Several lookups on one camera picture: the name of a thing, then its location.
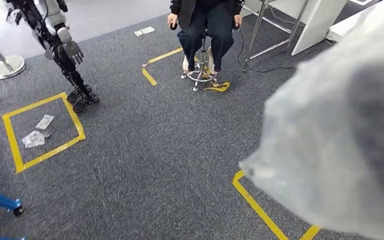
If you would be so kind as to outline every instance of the yellow tape square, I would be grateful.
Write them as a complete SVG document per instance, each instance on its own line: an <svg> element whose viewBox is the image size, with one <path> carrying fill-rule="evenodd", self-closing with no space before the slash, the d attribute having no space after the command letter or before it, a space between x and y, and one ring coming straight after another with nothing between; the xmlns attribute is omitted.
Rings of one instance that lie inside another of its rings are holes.
<svg viewBox="0 0 384 240"><path fill-rule="evenodd" d="M71 117L71 120L73 121L75 128L77 129L78 136L63 145L56 147L52 149L51 151L48 151L35 159L28 161L26 163L23 162L23 159L20 154L20 149L17 144L17 139L16 135L14 133L13 125L11 124L11 117L21 114L23 112L26 112L28 110L37 108L41 105L44 105L46 103L50 103L52 101L55 101L57 99L62 99L62 102L64 103L65 107L67 108L67 111ZM9 142L9 147L11 148L12 151L12 156L14 158L14 163L15 163L15 173L21 173L22 171L68 149L69 147L73 146L77 142L84 140L86 138L85 132L83 131L83 126L80 123L79 118L77 117L77 114L73 111L73 106L67 101L67 94L65 92L62 92L60 94L57 94L55 96L48 97L46 99L43 99L41 101L35 102L33 104L27 105L25 107L22 107L20 109L14 110L12 112L8 112L2 116L3 124L5 126L6 134L8 136L8 142Z"/></svg>
<svg viewBox="0 0 384 240"><path fill-rule="evenodd" d="M239 180L244 177L244 171L238 171L234 177L232 184L242 195L242 197L248 202L252 209L260 216L260 218L267 224L270 230L276 235L280 240L288 240L286 235L280 230L280 228L273 222L273 220L267 215L267 213L261 208L261 206L254 200L254 198L247 192L247 190L242 186ZM312 240L316 234L320 231L318 226L312 225L307 232L302 235L299 240Z"/></svg>

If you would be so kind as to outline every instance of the small plastic packet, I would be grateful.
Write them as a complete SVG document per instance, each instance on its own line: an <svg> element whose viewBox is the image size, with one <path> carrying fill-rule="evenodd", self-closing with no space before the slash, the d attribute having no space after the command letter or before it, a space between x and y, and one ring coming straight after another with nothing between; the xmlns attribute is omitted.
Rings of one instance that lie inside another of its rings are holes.
<svg viewBox="0 0 384 240"><path fill-rule="evenodd" d="M24 147L28 149L45 145L45 139L49 138L49 136L49 133L41 133L35 130L25 136L21 141L24 144Z"/></svg>
<svg viewBox="0 0 384 240"><path fill-rule="evenodd" d="M52 120L54 120L54 116L45 114L42 120L40 120L40 122L36 125L36 128L40 130L45 130L49 126L49 124L51 124Z"/></svg>

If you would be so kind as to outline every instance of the black robot leg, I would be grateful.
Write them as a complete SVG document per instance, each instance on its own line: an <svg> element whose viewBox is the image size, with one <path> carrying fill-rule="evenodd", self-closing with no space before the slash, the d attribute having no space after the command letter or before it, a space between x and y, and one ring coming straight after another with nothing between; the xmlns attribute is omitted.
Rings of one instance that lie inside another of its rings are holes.
<svg viewBox="0 0 384 240"><path fill-rule="evenodd" d="M67 101L73 104L73 110L80 113L87 106L99 101L89 85L84 84L80 73L76 70L76 64L69 58L61 46L54 52L54 61L61 68L62 74L73 85L74 90L68 95Z"/></svg>

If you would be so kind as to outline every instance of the white object on floor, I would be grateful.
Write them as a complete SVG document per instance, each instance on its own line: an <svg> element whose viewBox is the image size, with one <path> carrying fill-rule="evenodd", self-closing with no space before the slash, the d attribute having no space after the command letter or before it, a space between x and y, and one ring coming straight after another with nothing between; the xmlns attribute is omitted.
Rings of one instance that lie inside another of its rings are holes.
<svg viewBox="0 0 384 240"><path fill-rule="evenodd" d="M45 130L49 126L49 124L51 124L52 120L54 120L54 116L45 114L42 120L40 120L40 122L36 125L36 128L40 130Z"/></svg>
<svg viewBox="0 0 384 240"><path fill-rule="evenodd" d="M379 26L383 19L384 0L331 26L326 38L335 42L340 42L356 28L364 27L369 31L370 29Z"/></svg>
<svg viewBox="0 0 384 240"><path fill-rule="evenodd" d="M149 26L149 27L142 28L141 30L135 31L134 34L136 35L136 37L140 37L142 35L152 33L153 31L155 31L155 29Z"/></svg>
<svg viewBox="0 0 384 240"><path fill-rule="evenodd" d="M43 134L40 131L32 131L25 136L21 141L26 149L45 145L45 138L49 138L50 134Z"/></svg>

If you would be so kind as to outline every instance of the person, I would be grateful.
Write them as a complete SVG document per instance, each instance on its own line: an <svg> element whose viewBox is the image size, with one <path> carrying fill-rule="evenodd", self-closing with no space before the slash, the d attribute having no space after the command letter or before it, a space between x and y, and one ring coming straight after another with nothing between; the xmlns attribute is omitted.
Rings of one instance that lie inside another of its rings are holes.
<svg viewBox="0 0 384 240"><path fill-rule="evenodd" d="M233 24L240 27L244 0L171 0L171 13L167 25L172 28L177 21L181 31L177 34L183 47L183 71L195 70L195 53L202 46L205 29L211 39L208 48L208 68L216 75L222 67L222 57L233 46Z"/></svg>

